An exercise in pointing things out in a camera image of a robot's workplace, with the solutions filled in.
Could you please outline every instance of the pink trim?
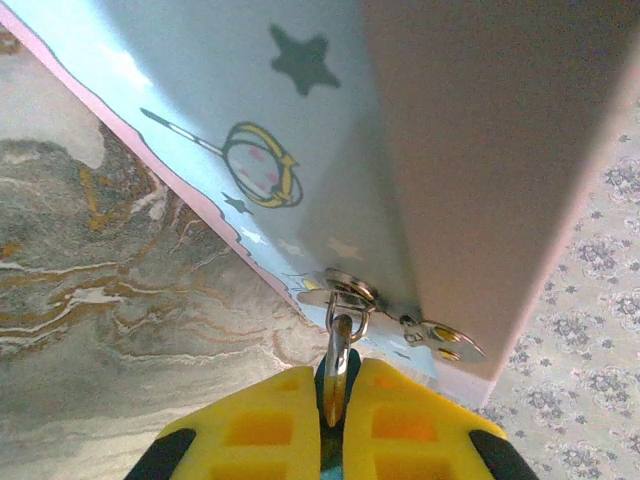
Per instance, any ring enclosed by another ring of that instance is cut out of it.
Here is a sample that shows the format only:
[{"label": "pink trim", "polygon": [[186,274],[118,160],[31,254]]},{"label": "pink trim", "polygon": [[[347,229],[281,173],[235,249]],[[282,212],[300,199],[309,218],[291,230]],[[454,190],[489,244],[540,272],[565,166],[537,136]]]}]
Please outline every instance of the pink trim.
[{"label": "pink trim", "polygon": [[238,243],[238,233],[224,221],[220,209],[202,193],[173,173],[140,139],[136,130],[118,117],[104,102],[69,74],[45,43],[24,25],[6,6],[0,4],[0,23],[26,46],[60,81],[102,120],[158,177],[176,192],[220,237],[233,248],[294,309],[300,308],[282,281],[260,267],[249,251]]}]

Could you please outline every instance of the marble surface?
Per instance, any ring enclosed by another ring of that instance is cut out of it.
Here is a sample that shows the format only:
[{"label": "marble surface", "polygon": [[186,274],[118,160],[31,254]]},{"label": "marble surface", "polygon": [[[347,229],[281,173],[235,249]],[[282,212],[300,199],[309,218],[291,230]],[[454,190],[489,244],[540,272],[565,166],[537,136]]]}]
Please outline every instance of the marble surface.
[{"label": "marble surface", "polygon": [[[28,52],[0,55],[0,89],[0,479],[122,478],[176,417],[319,363],[325,332]],[[541,479],[639,477],[640,107],[628,107],[481,411]]]}]

